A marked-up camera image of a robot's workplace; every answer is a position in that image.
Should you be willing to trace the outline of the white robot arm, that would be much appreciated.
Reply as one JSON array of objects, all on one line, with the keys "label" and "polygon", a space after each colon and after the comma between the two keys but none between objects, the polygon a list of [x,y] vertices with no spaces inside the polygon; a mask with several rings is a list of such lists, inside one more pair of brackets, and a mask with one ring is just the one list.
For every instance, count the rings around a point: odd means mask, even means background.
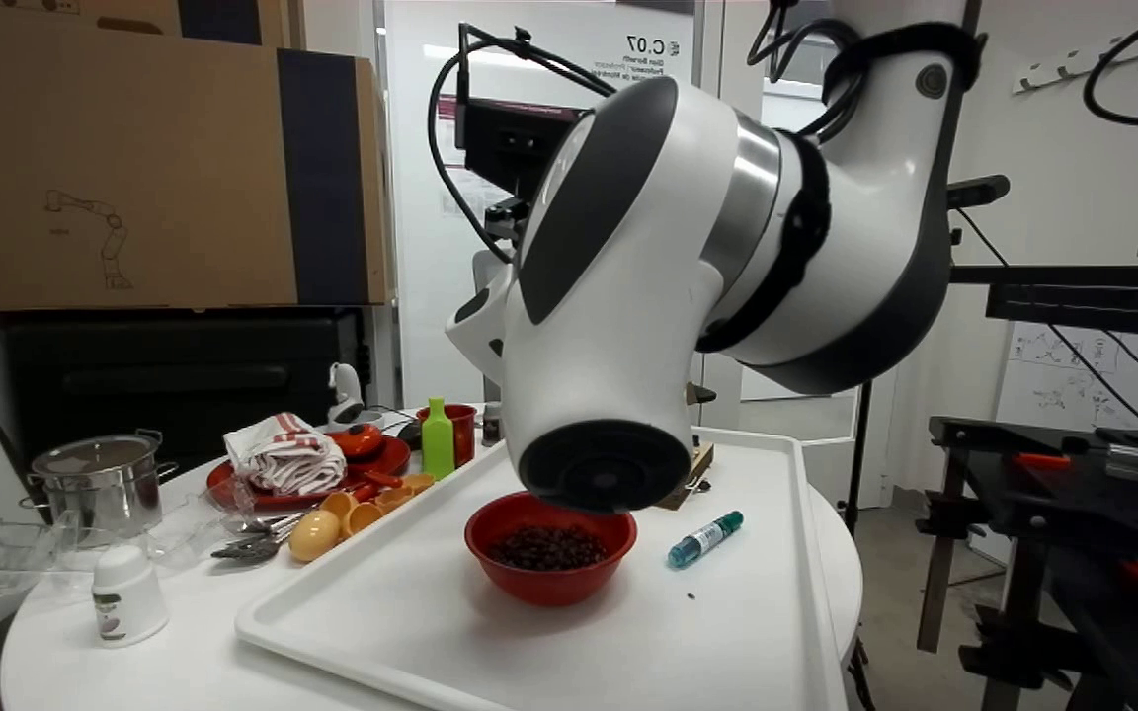
[{"label": "white robot arm", "polygon": [[954,271],[947,159],[982,0],[830,0],[823,126],[639,80],[556,146],[510,265],[451,325],[517,483],[643,509],[693,468],[693,362],[830,393],[902,362]]}]

